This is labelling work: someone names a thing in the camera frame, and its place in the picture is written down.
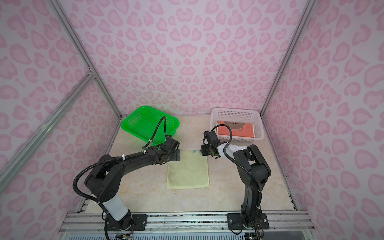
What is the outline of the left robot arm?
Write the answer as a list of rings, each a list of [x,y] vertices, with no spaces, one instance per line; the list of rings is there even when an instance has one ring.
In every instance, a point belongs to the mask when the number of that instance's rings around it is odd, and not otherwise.
[[[121,200],[118,191],[122,178],[135,170],[152,165],[162,165],[176,158],[180,143],[168,137],[164,143],[143,149],[141,152],[111,157],[104,155],[91,168],[85,186],[107,215],[121,222],[130,218],[130,211]]]

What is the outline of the light green towel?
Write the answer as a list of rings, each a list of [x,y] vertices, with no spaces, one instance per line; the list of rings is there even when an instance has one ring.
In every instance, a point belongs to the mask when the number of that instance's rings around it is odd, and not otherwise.
[[[202,189],[210,186],[208,158],[200,151],[181,151],[180,160],[169,162],[166,188]]]

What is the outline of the red brown towel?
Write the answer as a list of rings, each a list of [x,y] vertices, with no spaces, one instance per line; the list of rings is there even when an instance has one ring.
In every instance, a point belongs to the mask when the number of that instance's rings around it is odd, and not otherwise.
[[[233,137],[254,138],[254,125],[251,123],[218,121],[218,125],[227,125],[232,131]]]

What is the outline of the green plastic basket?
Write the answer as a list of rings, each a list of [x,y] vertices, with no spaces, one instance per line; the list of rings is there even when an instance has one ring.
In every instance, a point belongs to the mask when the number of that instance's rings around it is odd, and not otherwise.
[[[150,106],[139,107],[121,124],[122,130],[145,142],[152,140],[152,145],[164,143],[166,136],[174,135],[179,126],[176,117]]]

